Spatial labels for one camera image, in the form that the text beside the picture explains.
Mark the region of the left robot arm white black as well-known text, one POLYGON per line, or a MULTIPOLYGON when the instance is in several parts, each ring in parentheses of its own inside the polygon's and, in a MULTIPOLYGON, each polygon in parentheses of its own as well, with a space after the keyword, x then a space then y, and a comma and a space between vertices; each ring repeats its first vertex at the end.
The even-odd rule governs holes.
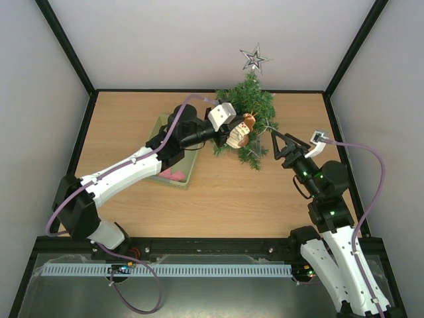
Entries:
POLYGON ((125 233, 118 224, 102 219, 97 210, 127 187, 171 168, 193 146, 208 140, 223 145, 241 121, 230 103, 207 109, 204 119, 197 117, 192 105, 179 105, 158 134, 128 158, 81 178, 65 175, 53 210, 66 234, 116 249, 125 240, 125 233))

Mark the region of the brown hat snowman ornament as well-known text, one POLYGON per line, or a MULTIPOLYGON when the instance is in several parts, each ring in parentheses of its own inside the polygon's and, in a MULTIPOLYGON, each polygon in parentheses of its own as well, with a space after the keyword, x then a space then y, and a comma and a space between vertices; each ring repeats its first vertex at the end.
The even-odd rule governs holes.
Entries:
POLYGON ((255 116, 252 113, 245 113, 243 117, 243 122, 231 131, 226 142, 226 145, 231 148, 239 149, 245 147, 249 141, 248 135, 254 130, 255 116))

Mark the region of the silver star tree topper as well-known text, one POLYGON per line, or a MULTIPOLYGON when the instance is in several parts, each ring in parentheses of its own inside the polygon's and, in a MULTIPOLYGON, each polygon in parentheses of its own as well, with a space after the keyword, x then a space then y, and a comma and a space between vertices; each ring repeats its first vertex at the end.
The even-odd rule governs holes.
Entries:
POLYGON ((246 58, 243 70, 249 70, 251 73, 258 72, 263 75, 263 64, 271 62, 273 59, 265 57, 261 54, 260 43, 257 42, 251 51, 239 50, 239 52, 246 58))

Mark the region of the light green plastic basket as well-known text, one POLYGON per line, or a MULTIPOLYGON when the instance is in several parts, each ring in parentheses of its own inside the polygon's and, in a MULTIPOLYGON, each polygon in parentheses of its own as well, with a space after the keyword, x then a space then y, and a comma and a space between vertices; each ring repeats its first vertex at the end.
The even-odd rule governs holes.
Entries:
POLYGON ((171 167, 172 172, 176 172, 178 170, 181 170, 185 174, 185 180, 182 182, 175 182, 171 180, 167 180, 164 178, 160 178, 158 175, 150 176, 148 178, 151 182, 156 182, 157 184, 161 184, 163 186, 170 186, 178 189, 187 190, 189 187, 189 181, 191 179, 194 166, 197 160, 197 155, 199 153, 198 150, 195 150, 195 148, 199 147, 197 146, 191 146, 189 149, 190 151, 186 150, 184 158, 180 160, 177 164, 173 165, 171 167))

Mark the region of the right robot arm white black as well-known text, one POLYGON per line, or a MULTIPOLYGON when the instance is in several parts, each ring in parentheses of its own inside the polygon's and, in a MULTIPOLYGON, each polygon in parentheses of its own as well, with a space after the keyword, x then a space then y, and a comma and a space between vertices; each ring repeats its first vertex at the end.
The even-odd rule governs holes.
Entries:
POLYGON ((360 225, 354 222, 343 198, 349 187, 348 169, 330 160, 318 167, 314 157, 328 144, 317 130, 308 144, 286 133, 271 134, 274 158, 294 172, 293 183, 304 186, 309 200, 311 226, 290 233, 289 252, 311 265, 330 295, 337 317, 403 317, 377 284, 358 241, 360 225))

